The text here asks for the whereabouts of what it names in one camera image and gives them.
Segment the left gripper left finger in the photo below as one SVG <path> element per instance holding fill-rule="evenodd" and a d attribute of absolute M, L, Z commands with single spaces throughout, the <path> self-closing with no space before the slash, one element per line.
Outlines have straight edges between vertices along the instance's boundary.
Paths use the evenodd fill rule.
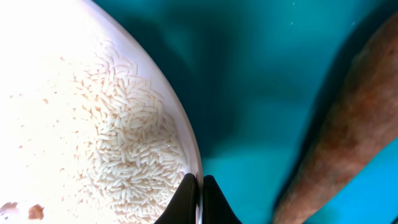
<path fill-rule="evenodd" d="M 193 174 L 188 173 L 155 224 L 196 224 L 197 203 L 197 179 Z"/>

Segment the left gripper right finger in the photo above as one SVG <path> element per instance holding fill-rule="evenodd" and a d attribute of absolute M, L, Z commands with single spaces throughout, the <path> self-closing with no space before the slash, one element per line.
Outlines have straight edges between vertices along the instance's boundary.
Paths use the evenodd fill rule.
<path fill-rule="evenodd" d="M 212 175 L 203 183 L 203 224 L 242 224 Z"/>

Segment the pile of white rice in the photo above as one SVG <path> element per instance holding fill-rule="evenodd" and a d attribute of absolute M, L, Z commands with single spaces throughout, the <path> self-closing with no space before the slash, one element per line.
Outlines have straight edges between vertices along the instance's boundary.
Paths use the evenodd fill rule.
<path fill-rule="evenodd" d="M 68 70 L 62 96 L 75 165 L 74 216 L 90 223 L 154 223 L 187 166 L 163 97 L 109 40 Z"/>

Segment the large pink plate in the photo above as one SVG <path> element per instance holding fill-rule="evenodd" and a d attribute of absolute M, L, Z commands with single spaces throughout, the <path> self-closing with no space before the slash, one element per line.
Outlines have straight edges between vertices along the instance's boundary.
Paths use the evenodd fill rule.
<path fill-rule="evenodd" d="M 200 223 L 192 127 L 92 1 L 1 3 L 1 222 Z"/>

